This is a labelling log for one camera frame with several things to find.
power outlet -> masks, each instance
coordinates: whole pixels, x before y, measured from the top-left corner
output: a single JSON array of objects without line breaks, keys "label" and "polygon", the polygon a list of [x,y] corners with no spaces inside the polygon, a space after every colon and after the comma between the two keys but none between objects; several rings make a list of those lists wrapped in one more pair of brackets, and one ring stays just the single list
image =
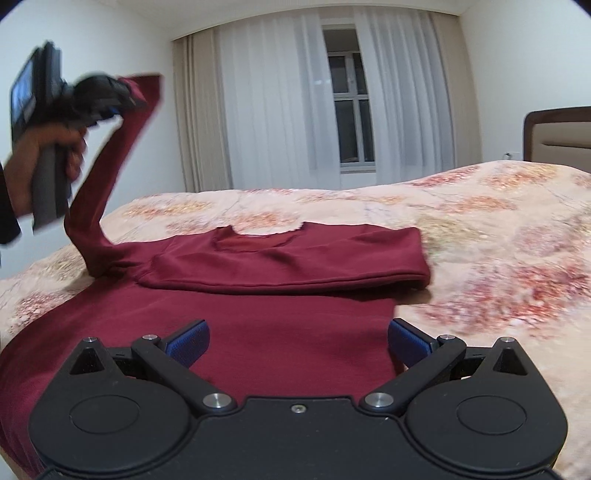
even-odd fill
[{"label": "power outlet", "polygon": [[503,154],[503,160],[523,160],[521,152],[506,152]]}]

blue gripper pad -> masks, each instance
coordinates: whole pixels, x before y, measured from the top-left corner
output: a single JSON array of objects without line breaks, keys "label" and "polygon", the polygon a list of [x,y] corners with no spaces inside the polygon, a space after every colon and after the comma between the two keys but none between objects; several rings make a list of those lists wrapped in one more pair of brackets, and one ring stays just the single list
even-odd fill
[{"label": "blue gripper pad", "polygon": [[409,368],[431,355],[436,345],[435,339],[404,320],[394,319],[388,326],[388,349]]},{"label": "blue gripper pad", "polygon": [[209,326],[205,320],[193,322],[164,340],[164,352],[185,368],[193,365],[209,347]]}]

red sweater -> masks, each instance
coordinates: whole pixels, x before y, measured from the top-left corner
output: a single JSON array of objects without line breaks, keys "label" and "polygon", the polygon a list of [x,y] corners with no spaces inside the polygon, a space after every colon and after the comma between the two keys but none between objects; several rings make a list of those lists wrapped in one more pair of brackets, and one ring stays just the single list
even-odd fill
[{"label": "red sweater", "polygon": [[95,282],[27,326],[0,356],[0,445],[30,475],[35,402],[77,343],[129,346],[206,319],[208,352],[191,370],[239,402],[246,395],[358,398],[394,376],[391,289],[429,283],[415,228],[305,223],[268,236],[231,226],[156,242],[111,244],[99,220],[136,137],[160,97],[137,77],[149,108],[124,116],[72,204],[66,231]]}]

ceiling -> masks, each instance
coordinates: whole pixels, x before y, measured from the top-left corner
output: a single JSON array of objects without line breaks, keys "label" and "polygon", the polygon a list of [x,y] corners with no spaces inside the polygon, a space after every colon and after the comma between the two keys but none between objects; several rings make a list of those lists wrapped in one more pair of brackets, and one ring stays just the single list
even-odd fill
[{"label": "ceiling", "polygon": [[273,12],[309,7],[383,5],[461,15],[479,0],[98,0],[125,8],[179,38],[205,28]]}]

window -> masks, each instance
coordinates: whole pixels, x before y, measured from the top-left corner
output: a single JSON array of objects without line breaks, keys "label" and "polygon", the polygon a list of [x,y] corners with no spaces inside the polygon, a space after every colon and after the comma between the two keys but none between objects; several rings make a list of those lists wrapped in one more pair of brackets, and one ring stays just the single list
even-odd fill
[{"label": "window", "polygon": [[355,30],[326,30],[342,171],[375,169],[369,96]]}]

